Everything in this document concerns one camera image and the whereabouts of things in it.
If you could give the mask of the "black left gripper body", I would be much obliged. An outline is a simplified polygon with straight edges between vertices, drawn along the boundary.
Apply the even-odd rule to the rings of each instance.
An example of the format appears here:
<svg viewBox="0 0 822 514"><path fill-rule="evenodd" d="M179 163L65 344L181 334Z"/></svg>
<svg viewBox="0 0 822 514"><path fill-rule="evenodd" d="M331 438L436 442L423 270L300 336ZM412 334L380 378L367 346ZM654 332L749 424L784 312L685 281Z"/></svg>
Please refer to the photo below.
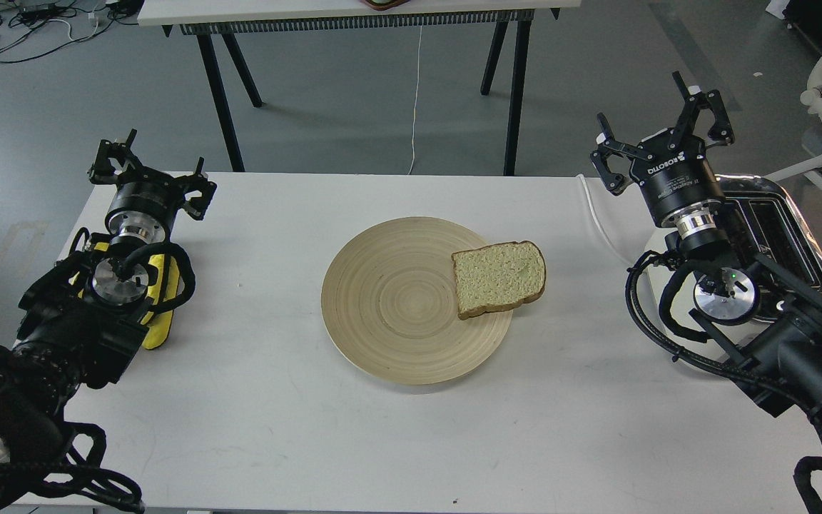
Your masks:
<svg viewBox="0 0 822 514"><path fill-rule="evenodd" d="M162 172L150 172L146 176L118 173L116 193L108 208L108 228L118 230L123 219L134 213L154 219L163 230L173 228L177 212L185 201L180 179Z"/></svg>

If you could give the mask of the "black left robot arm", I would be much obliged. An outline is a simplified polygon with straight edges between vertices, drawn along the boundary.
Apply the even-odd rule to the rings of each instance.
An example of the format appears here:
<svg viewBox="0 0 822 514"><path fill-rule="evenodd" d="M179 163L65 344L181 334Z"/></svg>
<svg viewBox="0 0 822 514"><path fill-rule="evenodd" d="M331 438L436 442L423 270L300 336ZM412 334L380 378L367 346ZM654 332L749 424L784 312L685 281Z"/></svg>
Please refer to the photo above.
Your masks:
<svg viewBox="0 0 822 514"><path fill-rule="evenodd" d="M88 170L91 184L116 188L105 232L77 231L22 296L13 346L0 346L0 510L33 494L146 511L140 485L103 467L104 430L69 422L65 407L80 387L117 383L141 348L166 341L196 290L191 260L171 240L174 221L179 212L201 221L218 186L203 160L182 176L143 165L135 136L102 140Z"/></svg>

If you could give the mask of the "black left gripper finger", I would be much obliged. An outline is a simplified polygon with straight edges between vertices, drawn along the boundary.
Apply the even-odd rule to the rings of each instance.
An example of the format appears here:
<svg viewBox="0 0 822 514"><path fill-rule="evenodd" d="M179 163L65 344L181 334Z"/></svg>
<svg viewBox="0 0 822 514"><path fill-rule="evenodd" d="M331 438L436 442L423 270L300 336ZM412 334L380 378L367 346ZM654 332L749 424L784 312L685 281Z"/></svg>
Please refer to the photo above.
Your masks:
<svg viewBox="0 0 822 514"><path fill-rule="evenodd" d="M88 170L88 181L92 185L122 186L146 179L145 166L133 152L136 136L137 130L131 129L123 139L100 140L95 159Z"/></svg>
<svg viewBox="0 0 822 514"><path fill-rule="evenodd" d="M203 171L205 159L199 157L189 175L174 176L168 182L169 205L172 212L185 211L195 221L202 221L208 213L218 185Z"/></svg>

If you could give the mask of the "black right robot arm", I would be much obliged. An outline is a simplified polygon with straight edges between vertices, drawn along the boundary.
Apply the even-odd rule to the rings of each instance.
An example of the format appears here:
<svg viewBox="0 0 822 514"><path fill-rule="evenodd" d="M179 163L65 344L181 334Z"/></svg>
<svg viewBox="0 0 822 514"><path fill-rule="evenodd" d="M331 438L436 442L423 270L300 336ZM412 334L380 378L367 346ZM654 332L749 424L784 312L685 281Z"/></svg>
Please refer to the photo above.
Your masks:
<svg viewBox="0 0 822 514"><path fill-rule="evenodd" d="M615 196L636 184L664 250L627 269L627 312L673 361L727 378L761 410L806 414L822 446L822 254L785 189L715 173L709 149L735 140L717 90L672 75L683 106L671 127L636 144L604 114L590 159ZM809 513L822 513L822 455L793 472Z"/></svg>

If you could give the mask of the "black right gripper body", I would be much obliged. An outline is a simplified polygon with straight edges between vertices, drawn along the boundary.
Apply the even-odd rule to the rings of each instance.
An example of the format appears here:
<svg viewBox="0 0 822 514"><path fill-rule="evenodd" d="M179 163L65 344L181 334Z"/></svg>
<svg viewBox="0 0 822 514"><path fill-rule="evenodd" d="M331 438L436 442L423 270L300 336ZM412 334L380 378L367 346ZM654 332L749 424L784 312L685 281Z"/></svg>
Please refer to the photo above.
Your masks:
<svg viewBox="0 0 822 514"><path fill-rule="evenodd" d="M685 136L674 148L669 147L671 128L663 128L640 141L639 146L652 153L653 160L635 159L629 177L639 186L646 207L656 227L676 225L676 212L702 204L720 205L724 192L706 159L704 140Z"/></svg>

